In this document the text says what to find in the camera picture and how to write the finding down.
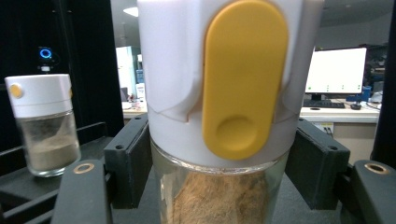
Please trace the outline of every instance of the white monitor screen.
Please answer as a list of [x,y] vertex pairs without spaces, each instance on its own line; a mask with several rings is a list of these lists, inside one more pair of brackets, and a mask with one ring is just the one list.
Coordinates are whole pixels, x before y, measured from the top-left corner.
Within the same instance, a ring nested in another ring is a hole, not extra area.
[[314,52],[305,92],[361,93],[365,59],[365,48]]

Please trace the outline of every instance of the yellow button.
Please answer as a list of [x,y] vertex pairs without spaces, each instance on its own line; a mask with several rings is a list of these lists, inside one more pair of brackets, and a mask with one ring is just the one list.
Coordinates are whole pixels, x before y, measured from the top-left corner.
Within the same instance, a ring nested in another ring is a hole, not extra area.
[[23,96],[23,91],[20,85],[18,84],[12,84],[9,87],[9,92],[11,93],[12,96],[15,98],[21,98]]
[[288,48],[283,14],[269,1],[236,1],[205,37],[203,136],[219,157],[242,160],[267,142]]

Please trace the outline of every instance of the ceiling light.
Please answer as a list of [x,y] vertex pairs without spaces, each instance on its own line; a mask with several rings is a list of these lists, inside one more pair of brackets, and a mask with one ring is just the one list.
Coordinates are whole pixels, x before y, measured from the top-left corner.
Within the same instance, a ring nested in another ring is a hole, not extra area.
[[139,16],[139,11],[137,10],[137,7],[128,7],[128,8],[125,8],[123,11],[125,13],[128,13],[129,15],[132,15],[135,17]]

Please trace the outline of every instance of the power outlet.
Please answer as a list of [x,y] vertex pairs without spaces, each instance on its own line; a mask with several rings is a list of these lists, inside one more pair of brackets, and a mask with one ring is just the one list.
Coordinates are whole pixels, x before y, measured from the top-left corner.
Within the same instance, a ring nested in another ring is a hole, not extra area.
[[334,123],[332,122],[312,122],[312,124],[326,134],[332,135],[334,133]]

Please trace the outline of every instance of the blue light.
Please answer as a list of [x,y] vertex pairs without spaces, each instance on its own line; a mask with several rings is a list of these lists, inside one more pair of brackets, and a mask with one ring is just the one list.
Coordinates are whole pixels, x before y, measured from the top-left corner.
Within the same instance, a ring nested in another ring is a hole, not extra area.
[[40,56],[44,59],[49,59],[52,56],[52,52],[49,49],[40,50]]

